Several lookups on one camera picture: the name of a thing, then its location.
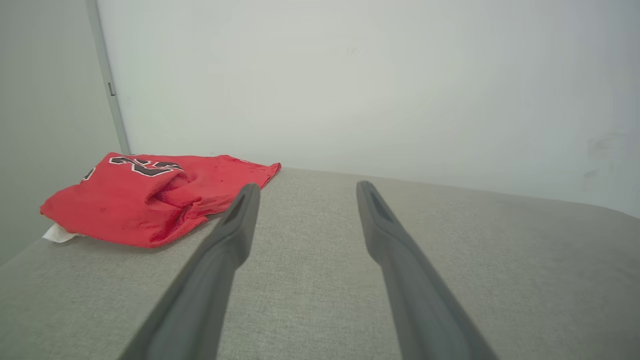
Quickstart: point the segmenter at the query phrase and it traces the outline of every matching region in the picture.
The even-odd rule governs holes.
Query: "gray tablecloth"
[[[218,359],[399,359],[355,198],[373,182],[503,359],[640,359],[640,220],[285,168],[262,191]],[[38,241],[0,268],[0,357],[116,359],[213,220],[161,249]]]

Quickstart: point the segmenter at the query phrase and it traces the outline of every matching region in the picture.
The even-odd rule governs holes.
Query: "white backdrop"
[[[640,217],[634,0],[99,0],[134,153]]]

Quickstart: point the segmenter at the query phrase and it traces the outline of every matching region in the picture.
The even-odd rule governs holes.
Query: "crumpled red fabric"
[[[228,155],[109,153],[77,185],[58,191],[41,214],[69,233],[158,247],[225,211],[249,183],[263,188],[280,171]]]

